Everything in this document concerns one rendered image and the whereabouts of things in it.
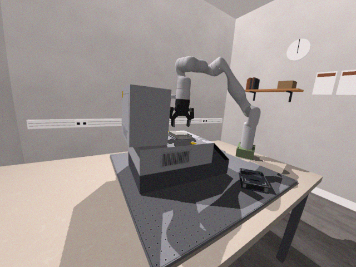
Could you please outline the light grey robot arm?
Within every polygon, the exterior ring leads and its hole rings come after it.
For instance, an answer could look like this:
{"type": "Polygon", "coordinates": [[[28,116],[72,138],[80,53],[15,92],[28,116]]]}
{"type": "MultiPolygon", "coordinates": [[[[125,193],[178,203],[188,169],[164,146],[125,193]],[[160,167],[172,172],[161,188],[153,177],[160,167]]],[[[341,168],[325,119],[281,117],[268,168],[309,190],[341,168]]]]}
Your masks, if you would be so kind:
{"type": "Polygon", "coordinates": [[[243,114],[248,117],[244,122],[243,133],[240,146],[244,149],[252,149],[255,137],[256,126],[259,123],[260,108],[252,106],[246,98],[246,93],[242,85],[234,76],[229,65],[224,58],[219,57],[210,65],[205,60],[187,56],[177,59],[175,63],[177,77],[176,95],[171,95],[175,99],[190,99],[191,79],[185,76],[185,72],[205,73],[210,76],[218,76],[225,73],[228,79],[228,92],[236,103],[240,106],[243,114]]]}

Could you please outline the white microplate with grey wells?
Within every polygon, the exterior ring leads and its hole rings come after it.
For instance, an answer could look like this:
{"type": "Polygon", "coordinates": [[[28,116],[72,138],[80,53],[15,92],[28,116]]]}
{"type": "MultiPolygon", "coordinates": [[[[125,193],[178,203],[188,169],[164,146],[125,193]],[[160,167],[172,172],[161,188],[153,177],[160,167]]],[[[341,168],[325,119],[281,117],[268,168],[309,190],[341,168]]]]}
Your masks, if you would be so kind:
{"type": "Polygon", "coordinates": [[[169,134],[177,139],[191,139],[192,135],[183,131],[169,131],[169,134]]]}

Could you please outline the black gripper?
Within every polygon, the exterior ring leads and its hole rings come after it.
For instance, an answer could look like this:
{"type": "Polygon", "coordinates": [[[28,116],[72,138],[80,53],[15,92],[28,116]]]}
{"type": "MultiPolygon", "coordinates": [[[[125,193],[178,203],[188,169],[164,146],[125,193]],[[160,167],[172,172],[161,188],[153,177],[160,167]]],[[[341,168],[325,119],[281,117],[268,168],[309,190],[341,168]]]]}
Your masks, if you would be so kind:
{"type": "Polygon", "coordinates": [[[171,126],[175,127],[175,118],[178,116],[186,116],[187,124],[186,126],[190,126],[191,119],[194,119],[194,108],[189,108],[190,100],[185,99],[176,99],[175,101],[175,108],[170,107],[170,119],[171,119],[171,126]],[[172,115],[173,111],[175,113],[172,115]],[[190,111],[190,114],[188,113],[190,111]]]}

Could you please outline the light grey benchtop lab instrument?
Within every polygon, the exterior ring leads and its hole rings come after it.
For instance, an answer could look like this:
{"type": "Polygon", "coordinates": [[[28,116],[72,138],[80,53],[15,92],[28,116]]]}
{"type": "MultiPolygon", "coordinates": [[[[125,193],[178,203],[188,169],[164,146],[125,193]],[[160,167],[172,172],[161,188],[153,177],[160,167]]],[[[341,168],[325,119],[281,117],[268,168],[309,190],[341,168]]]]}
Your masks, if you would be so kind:
{"type": "Polygon", "coordinates": [[[226,174],[229,159],[215,143],[169,134],[171,90],[122,88],[122,134],[128,165],[140,194],[226,174]]]}

